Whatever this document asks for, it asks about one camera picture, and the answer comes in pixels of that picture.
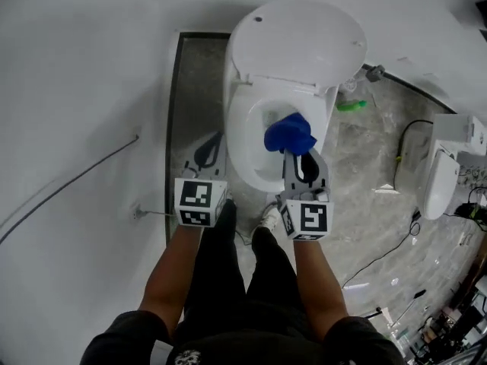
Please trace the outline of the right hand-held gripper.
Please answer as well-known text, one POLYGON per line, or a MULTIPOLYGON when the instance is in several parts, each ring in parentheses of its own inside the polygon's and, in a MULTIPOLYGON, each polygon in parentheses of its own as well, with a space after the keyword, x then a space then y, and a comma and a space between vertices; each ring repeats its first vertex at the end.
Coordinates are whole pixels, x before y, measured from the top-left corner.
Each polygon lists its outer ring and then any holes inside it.
POLYGON ((330 198, 329 168, 312 148, 309 151, 311 182, 302 183, 298 156, 284 152, 284 190, 276 196, 287 238, 294 241, 318 241, 330 234, 334 203, 330 198))

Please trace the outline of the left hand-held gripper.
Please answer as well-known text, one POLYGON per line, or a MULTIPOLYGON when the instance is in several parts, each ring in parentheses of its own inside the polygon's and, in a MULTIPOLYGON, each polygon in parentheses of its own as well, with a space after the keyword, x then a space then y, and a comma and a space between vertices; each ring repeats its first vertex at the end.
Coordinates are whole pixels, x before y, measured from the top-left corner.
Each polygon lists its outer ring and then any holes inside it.
POLYGON ((180 225, 214 227, 227 199, 224 134, 216 132, 212 143, 206 141, 187 161, 182 175, 174 180, 174 210, 180 225))

